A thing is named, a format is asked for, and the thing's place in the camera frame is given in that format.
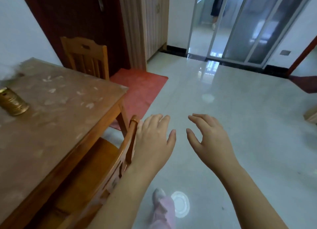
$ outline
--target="black shorts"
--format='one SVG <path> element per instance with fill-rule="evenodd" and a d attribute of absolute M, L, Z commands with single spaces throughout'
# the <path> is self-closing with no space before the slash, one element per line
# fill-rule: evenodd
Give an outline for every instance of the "black shorts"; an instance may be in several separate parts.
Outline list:
<path fill-rule="evenodd" d="M 214 16 L 214 17 L 219 16 L 223 1 L 224 0 L 215 0 L 214 1 L 214 4 L 212 5 L 212 11 L 211 11 L 212 16 Z"/>

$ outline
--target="gold can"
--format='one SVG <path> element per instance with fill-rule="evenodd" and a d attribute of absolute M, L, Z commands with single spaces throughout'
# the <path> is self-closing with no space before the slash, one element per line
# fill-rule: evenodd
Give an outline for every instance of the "gold can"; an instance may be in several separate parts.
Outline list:
<path fill-rule="evenodd" d="M 11 89 L 0 89 L 0 106 L 10 115 L 19 115 L 28 110 L 29 105 Z"/>

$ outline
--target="left hand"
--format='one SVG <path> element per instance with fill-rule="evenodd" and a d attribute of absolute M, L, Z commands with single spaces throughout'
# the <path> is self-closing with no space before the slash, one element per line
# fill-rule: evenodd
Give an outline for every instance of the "left hand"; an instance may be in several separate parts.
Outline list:
<path fill-rule="evenodd" d="M 166 139 L 170 116 L 151 115 L 137 127 L 132 164 L 153 175 L 160 171 L 171 156 L 176 143 L 176 130 Z"/>

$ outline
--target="sliding glass door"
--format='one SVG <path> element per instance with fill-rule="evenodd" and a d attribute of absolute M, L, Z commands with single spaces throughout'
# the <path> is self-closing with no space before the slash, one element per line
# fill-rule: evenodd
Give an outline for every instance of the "sliding glass door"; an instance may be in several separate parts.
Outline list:
<path fill-rule="evenodd" d="M 188 52 L 264 67 L 307 1 L 200 0 Z"/>

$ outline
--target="wall outlet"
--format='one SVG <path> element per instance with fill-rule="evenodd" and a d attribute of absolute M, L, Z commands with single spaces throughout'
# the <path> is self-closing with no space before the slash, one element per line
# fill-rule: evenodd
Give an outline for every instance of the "wall outlet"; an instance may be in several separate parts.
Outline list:
<path fill-rule="evenodd" d="M 280 52 L 280 55 L 288 56 L 290 53 L 291 53 L 291 51 L 289 51 L 289 50 L 282 50 L 282 51 Z"/>

